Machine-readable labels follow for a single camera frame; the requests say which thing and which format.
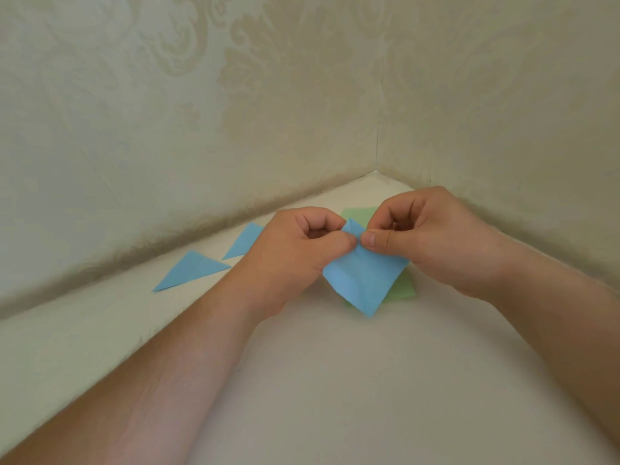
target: damask wallpaper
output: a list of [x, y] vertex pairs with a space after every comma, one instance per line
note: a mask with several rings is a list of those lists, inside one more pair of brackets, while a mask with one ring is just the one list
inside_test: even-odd
[[374, 170], [356, 9], [0, 0], [0, 299]]
[[0, 0], [0, 305], [377, 167], [620, 285], [618, 13]]
[[620, 0], [386, 0], [378, 169], [620, 288]]

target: blue paper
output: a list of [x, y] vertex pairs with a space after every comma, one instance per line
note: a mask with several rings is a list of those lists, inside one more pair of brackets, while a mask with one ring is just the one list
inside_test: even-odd
[[[359, 240], [366, 229], [350, 219], [342, 230]], [[368, 251], [358, 241], [353, 251], [327, 265], [323, 275], [338, 294], [371, 317], [407, 264], [405, 258]]]
[[260, 225], [255, 223], [248, 224], [222, 259], [230, 259], [247, 253], [262, 231], [263, 227]]
[[153, 289], [153, 292], [185, 284], [201, 277], [229, 269], [228, 264], [214, 261], [196, 251], [189, 251], [174, 265], [166, 277]]

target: hand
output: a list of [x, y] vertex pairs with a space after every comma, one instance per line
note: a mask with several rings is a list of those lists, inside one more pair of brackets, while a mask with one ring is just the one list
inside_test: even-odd
[[320, 207], [278, 211], [221, 282], [250, 297], [259, 319], [275, 315], [325, 266], [355, 248], [355, 236], [339, 231], [345, 223]]
[[465, 295], [488, 299], [517, 245], [442, 187], [387, 199], [361, 236], [367, 249], [408, 258], [423, 273]]

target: fingernail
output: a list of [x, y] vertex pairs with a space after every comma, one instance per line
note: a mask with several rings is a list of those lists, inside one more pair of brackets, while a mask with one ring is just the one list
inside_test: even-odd
[[368, 248], [375, 246], [375, 234], [368, 231], [361, 234], [361, 244]]

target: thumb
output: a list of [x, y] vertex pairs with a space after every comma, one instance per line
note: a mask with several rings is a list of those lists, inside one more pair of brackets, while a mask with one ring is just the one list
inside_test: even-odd
[[366, 230], [361, 234], [361, 245], [375, 253], [392, 256], [407, 254], [407, 232], [395, 230]]
[[313, 258], [324, 268], [333, 260], [345, 256], [357, 246], [357, 238], [347, 232], [334, 231], [310, 241]]

